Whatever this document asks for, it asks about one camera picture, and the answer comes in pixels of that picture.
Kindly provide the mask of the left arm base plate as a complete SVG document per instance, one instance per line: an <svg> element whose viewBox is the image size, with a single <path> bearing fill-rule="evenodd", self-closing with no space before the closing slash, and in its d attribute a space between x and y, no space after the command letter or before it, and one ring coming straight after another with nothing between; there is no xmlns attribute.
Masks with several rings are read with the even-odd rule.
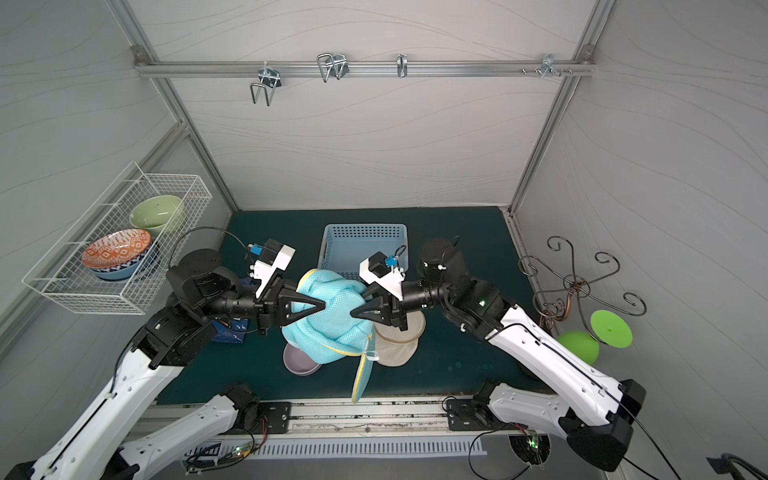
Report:
<svg viewBox="0 0 768 480"><path fill-rule="evenodd" d="M248 431L268 435L286 434L289 430L290 402L256 402L245 410L244 426Z"/></svg>

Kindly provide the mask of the cream mesh laundry bag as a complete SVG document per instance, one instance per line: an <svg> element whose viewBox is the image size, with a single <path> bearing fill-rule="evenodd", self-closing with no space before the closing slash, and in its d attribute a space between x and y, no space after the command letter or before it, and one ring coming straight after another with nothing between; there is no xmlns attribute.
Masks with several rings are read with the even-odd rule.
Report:
<svg viewBox="0 0 768 480"><path fill-rule="evenodd" d="M377 363L390 368L405 365L415 354L419 339L426 329L425 315L419 312L407 314L407 330L375 324Z"/></svg>

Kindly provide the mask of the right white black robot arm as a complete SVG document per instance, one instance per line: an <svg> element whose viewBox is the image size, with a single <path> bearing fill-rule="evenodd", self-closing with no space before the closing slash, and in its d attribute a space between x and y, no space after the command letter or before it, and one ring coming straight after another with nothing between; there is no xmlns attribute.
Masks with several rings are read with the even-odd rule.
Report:
<svg viewBox="0 0 768 480"><path fill-rule="evenodd" d="M463 254L448 240L422 245L419 274L419 280L408 281L393 257L374 253L359 265L367 301L351 316L404 331L408 313L441 308L461 331L505 352L552 390L541 394L505 383L486 385L474 398L481 420L558 436L603 471L620 466L646 396L638 382L619 381L578 358L496 286L472 276Z"/></svg>

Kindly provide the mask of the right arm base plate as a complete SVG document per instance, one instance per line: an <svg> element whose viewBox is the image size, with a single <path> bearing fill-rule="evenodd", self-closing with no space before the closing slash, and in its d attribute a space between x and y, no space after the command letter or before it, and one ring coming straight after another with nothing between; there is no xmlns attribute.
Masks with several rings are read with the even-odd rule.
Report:
<svg viewBox="0 0 768 480"><path fill-rule="evenodd" d="M471 399L448 396L441 402L441 408L450 431L490 431L498 426L490 412L479 408Z"/></svg>

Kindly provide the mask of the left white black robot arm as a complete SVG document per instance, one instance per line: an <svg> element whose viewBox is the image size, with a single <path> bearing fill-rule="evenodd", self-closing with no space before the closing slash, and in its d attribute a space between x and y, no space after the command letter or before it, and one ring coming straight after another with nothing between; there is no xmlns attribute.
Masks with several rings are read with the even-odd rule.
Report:
<svg viewBox="0 0 768 480"><path fill-rule="evenodd" d="M326 304L282 279L293 256L283 245L252 268L245 286L212 249L198 249L171 267L166 305L139 328L108 384L67 433L36 461L15 465L10 479L149 479L201 442L232 428L249 432L259 401L238 383L202 407L137 441L126 437L152 401L216 335L221 320L252 320L258 331L284 327Z"/></svg>

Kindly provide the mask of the teal mesh laundry bag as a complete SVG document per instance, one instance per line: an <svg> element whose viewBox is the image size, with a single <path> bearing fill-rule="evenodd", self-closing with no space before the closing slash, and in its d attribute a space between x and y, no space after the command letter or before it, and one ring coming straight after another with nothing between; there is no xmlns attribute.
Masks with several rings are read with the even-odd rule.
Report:
<svg viewBox="0 0 768 480"><path fill-rule="evenodd" d="M351 315L365 303L365 289L363 283L336 272L312 269L301 278L297 291L323 301L325 308L282 329L288 344L317 364L330 364L344 357L359 360L351 389L354 403L363 396L378 360L374 323Z"/></svg>

